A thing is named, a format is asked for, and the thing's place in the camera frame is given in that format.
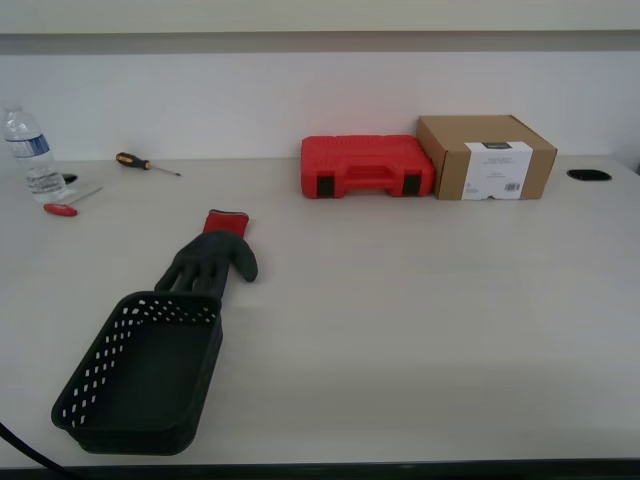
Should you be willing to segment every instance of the black cable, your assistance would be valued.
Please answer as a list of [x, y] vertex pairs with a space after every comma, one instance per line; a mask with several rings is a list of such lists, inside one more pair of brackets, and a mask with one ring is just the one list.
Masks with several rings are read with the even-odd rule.
[[84, 480], [80, 475], [71, 473], [70, 471], [66, 470], [64, 467], [61, 467], [57, 463], [49, 460], [44, 455], [36, 452], [33, 448], [31, 448], [29, 445], [27, 445], [18, 437], [16, 437], [13, 433], [11, 433], [11, 431], [7, 427], [5, 427], [2, 423], [0, 423], [0, 437], [6, 440], [7, 443], [11, 445], [13, 448], [25, 454], [31, 460], [38, 462], [40, 465], [48, 468], [49, 470], [56, 472], [58, 475], [64, 478], [69, 478], [71, 480]]

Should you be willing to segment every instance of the black plastic basket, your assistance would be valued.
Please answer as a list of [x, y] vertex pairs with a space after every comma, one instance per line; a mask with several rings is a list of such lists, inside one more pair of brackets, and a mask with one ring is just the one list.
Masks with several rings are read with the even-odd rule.
[[102, 327], [51, 419], [88, 452], [181, 452], [196, 434], [221, 342], [215, 297], [131, 294]]

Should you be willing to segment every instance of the screwdriver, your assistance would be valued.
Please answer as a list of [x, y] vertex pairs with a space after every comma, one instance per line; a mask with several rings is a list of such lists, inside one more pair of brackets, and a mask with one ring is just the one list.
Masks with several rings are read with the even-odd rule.
[[84, 198], [90, 197], [94, 193], [98, 193], [100, 190], [102, 190], [102, 187], [98, 187], [95, 190], [84, 194], [80, 198], [75, 199], [73, 202], [68, 203], [67, 205], [63, 205], [61, 203], [47, 203], [44, 205], [44, 211], [50, 213], [51, 215], [58, 215], [59, 217], [75, 217], [78, 214], [78, 211], [71, 205], [79, 202]]
[[[120, 165], [124, 165], [125, 167], [130, 168], [140, 168], [142, 170], [149, 170], [151, 168], [151, 162], [149, 160], [142, 160], [141, 158], [136, 157], [135, 155], [131, 155], [130, 153], [120, 152], [116, 155], [116, 161]], [[171, 170], [165, 170], [160, 167], [153, 167], [154, 170], [161, 170], [165, 173], [170, 173], [171, 175], [175, 175], [176, 177], [181, 177], [182, 175], [178, 172], [172, 172]]]

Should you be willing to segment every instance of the screwdriver shaft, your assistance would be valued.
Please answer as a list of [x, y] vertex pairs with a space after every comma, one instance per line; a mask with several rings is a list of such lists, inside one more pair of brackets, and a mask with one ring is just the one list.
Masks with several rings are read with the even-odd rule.
[[90, 191], [89, 193], [85, 193], [83, 196], [81, 196], [80, 198], [76, 198], [73, 202], [70, 202], [67, 205], [73, 205], [74, 203], [79, 202], [80, 200], [90, 197], [94, 193], [98, 193], [100, 190], [102, 190], [102, 187], [98, 187], [95, 190]]
[[154, 170], [161, 170], [165, 173], [170, 173], [171, 175], [175, 175], [176, 177], [181, 177], [182, 174], [178, 173], [178, 172], [172, 172], [171, 170], [167, 170], [165, 168], [160, 168], [160, 167], [156, 167], [155, 165], [152, 165], [151, 168], [153, 168]]

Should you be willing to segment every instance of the bottle label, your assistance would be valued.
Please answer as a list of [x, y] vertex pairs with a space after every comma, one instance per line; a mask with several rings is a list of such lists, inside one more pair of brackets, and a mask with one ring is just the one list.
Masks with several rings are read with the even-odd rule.
[[31, 140], [7, 140], [7, 145], [16, 158], [38, 157], [50, 150], [44, 135]]

